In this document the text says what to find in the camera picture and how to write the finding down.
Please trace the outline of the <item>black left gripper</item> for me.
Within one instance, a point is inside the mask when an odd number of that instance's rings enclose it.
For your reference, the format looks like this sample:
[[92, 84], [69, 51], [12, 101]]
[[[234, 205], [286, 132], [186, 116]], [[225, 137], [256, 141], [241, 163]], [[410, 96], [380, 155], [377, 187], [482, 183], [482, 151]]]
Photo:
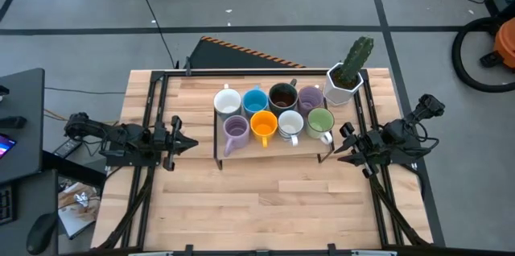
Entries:
[[174, 156], [179, 155], [193, 147], [198, 145], [198, 141], [189, 138], [183, 134], [180, 134], [180, 141], [178, 139], [178, 133], [181, 128], [181, 120], [177, 115], [174, 115], [171, 119], [172, 132], [169, 132], [165, 127], [165, 124], [161, 121], [157, 121], [154, 124], [153, 134], [153, 146], [156, 151], [166, 151], [167, 156], [163, 160], [163, 167], [167, 171], [173, 171], [175, 169]]

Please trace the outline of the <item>green and white mug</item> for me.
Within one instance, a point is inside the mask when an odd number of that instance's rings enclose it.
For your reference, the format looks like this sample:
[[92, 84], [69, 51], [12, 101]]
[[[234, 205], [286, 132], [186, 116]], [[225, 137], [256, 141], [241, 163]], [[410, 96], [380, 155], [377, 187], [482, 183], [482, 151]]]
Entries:
[[325, 108], [312, 109], [307, 115], [307, 134], [322, 143], [329, 145], [333, 142], [331, 134], [335, 124], [333, 113]]

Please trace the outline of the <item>lilac bubble mug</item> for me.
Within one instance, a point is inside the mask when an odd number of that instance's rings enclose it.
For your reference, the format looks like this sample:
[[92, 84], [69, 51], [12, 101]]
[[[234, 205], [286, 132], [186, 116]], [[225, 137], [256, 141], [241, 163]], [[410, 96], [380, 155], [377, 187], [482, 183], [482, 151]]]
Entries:
[[236, 149], [244, 148], [249, 143], [249, 122], [241, 115], [227, 118], [223, 124], [225, 134], [224, 156], [228, 157]]

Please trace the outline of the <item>plain white mug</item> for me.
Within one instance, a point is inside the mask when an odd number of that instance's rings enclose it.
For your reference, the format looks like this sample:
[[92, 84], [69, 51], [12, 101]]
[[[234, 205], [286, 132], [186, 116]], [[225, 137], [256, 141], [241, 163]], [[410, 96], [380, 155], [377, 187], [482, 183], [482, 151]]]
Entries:
[[231, 89], [228, 84], [218, 91], [213, 98], [213, 106], [216, 114], [226, 120], [233, 115], [241, 114], [241, 95], [235, 89]]

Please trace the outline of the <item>white mug blue leaf pattern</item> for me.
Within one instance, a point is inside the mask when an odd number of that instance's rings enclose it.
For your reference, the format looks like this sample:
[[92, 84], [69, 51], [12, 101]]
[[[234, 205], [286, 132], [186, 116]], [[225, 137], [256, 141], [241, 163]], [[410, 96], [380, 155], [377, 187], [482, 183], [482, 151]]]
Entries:
[[299, 144], [299, 135], [303, 131], [304, 119], [300, 113], [287, 110], [278, 118], [278, 132], [282, 139], [291, 142], [293, 147]]

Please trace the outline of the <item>purple ribbed mug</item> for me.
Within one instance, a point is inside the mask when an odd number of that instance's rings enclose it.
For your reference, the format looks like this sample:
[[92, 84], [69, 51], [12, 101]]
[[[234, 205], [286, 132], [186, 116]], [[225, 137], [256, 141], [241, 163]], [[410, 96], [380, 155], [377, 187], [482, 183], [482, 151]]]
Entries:
[[298, 93], [299, 112], [306, 117], [309, 112], [323, 105], [323, 93], [318, 85], [305, 86]]

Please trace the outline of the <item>light blue faceted mug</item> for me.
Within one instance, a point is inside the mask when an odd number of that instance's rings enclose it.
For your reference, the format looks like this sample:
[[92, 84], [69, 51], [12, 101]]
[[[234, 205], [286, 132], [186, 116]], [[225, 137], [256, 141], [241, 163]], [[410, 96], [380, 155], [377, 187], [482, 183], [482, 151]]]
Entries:
[[248, 118], [259, 111], [266, 110], [268, 103], [267, 94], [258, 85], [247, 91], [242, 98], [242, 105]]

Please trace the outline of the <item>orange yellow mug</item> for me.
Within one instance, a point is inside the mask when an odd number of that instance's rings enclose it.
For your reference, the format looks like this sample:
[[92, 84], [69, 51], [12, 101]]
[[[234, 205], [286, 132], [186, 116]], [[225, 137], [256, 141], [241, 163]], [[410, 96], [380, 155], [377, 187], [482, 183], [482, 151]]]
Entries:
[[265, 148], [269, 146], [278, 128], [278, 119], [270, 111], [256, 112], [250, 119], [250, 128], [253, 136]]

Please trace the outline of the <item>dark speckled teal mug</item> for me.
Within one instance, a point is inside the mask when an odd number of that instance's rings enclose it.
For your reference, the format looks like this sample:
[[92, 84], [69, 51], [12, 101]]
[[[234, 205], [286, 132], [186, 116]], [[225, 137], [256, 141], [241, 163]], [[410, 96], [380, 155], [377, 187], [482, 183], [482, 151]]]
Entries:
[[290, 83], [277, 83], [269, 91], [270, 111], [278, 118], [287, 110], [294, 110], [298, 102], [296, 89], [297, 80], [292, 79]]

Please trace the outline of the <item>white hexagonal plant pot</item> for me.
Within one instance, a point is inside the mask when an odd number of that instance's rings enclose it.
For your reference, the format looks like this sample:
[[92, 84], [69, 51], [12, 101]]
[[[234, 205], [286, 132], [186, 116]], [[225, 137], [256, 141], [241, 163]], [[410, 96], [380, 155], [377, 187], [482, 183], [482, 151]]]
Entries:
[[326, 98], [327, 102], [334, 106], [348, 103], [364, 83], [363, 77], [359, 72], [356, 75], [357, 82], [355, 83], [352, 89], [342, 89], [340, 87], [337, 87], [332, 80], [331, 73], [341, 65], [342, 63], [336, 63], [326, 72], [326, 81], [323, 88], [323, 95]]

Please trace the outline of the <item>wooden shelf riser black legs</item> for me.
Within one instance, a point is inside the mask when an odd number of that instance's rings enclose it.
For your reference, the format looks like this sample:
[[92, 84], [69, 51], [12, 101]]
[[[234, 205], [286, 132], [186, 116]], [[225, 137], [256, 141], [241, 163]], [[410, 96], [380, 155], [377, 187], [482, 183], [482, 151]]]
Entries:
[[214, 120], [213, 134], [213, 158], [219, 170], [223, 169], [223, 162], [237, 159], [259, 159], [267, 157], [300, 157], [316, 156], [319, 163], [322, 163], [335, 150], [334, 144], [325, 144], [318, 138], [310, 137], [305, 131], [307, 124], [298, 135], [298, 145], [293, 146], [291, 140], [281, 138], [278, 133], [268, 142], [268, 147], [262, 144], [249, 132], [249, 141], [245, 147], [233, 150], [225, 155], [225, 145], [228, 141], [224, 129], [224, 122], [216, 115]]

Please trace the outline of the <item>black ramp orange striped edge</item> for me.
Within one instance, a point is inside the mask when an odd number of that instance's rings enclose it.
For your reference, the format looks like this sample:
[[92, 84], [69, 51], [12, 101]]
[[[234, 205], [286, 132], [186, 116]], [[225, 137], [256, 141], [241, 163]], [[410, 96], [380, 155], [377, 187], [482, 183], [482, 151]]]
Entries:
[[187, 62], [191, 68], [304, 68], [292, 60], [211, 36], [200, 38]]

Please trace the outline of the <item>black power adapter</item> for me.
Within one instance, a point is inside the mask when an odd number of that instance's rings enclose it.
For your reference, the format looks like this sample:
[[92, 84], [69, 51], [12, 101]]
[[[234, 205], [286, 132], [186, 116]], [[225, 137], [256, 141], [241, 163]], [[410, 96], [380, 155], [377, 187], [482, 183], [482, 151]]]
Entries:
[[66, 142], [62, 143], [58, 146], [53, 152], [53, 155], [56, 155], [62, 159], [66, 159], [69, 155], [75, 152], [81, 145], [82, 141], [75, 139], [68, 139]]

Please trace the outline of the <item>dark grey desk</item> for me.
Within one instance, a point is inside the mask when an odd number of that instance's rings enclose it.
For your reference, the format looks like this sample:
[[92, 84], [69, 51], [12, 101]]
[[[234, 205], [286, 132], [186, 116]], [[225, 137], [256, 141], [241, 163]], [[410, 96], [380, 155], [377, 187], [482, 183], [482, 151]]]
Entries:
[[9, 93], [0, 101], [0, 119], [25, 118], [21, 129], [0, 128], [15, 145], [0, 157], [0, 183], [35, 174], [42, 168], [45, 71], [33, 68], [0, 77]]
[[[13, 184], [15, 220], [0, 225], [0, 256], [58, 256], [57, 178], [56, 171], [49, 170]], [[53, 220], [47, 246], [40, 254], [31, 255], [27, 239], [34, 223], [44, 214], [46, 221]]]

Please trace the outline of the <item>black handheld device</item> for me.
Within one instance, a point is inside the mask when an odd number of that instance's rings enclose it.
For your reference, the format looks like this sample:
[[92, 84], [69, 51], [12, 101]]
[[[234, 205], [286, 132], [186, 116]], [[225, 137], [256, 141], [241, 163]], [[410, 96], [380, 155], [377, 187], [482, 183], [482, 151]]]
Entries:
[[0, 118], [0, 129], [22, 129], [27, 120], [21, 116]]

